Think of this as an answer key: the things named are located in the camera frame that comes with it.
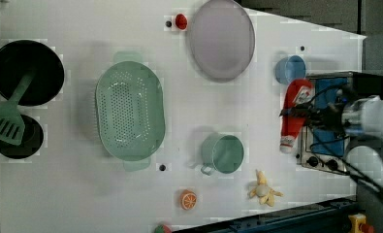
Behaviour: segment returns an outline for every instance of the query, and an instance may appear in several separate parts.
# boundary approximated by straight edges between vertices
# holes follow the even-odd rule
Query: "toy orange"
[[[185,189],[179,198],[179,202],[181,203],[181,207],[184,210],[191,210],[194,208],[197,203],[197,195],[194,192]]]

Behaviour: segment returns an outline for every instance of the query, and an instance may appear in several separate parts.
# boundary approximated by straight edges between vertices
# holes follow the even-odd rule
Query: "blue cup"
[[[289,84],[293,80],[303,79],[305,74],[305,62],[297,55],[286,57],[275,66],[276,80],[282,84]]]

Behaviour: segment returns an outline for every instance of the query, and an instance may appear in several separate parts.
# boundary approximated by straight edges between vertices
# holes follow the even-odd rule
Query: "pot handle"
[[[203,167],[201,168],[201,172],[206,174],[207,176],[211,176],[214,172],[214,169],[209,165],[203,165]]]

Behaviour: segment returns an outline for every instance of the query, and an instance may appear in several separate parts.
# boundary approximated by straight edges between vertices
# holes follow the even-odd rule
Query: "white table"
[[[193,63],[186,33],[169,30],[177,13],[191,19],[197,0],[21,0],[0,5],[0,48],[40,40],[66,68],[61,93],[44,106],[22,108],[45,129],[38,154],[15,161],[0,154],[3,233],[152,232],[253,216],[355,194],[349,178],[304,169],[280,154],[278,117],[285,87],[273,67],[287,54],[304,58],[308,72],[362,68],[364,37],[248,11],[256,49],[231,83],[213,83]],[[94,90],[119,50],[136,50],[164,89],[167,133],[151,166],[128,173],[104,150],[96,129]],[[232,175],[200,172],[198,147],[210,132],[239,136],[246,155]],[[168,171],[160,172],[160,164]],[[255,169],[283,192],[273,208],[247,198]],[[177,203],[184,188],[198,194],[194,210]]]

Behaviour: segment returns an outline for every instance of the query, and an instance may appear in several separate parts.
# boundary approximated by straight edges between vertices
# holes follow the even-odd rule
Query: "small black dot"
[[[164,172],[166,169],[167,169],[167,167],[164,164],[160,165],[160,171],[161,172]]]

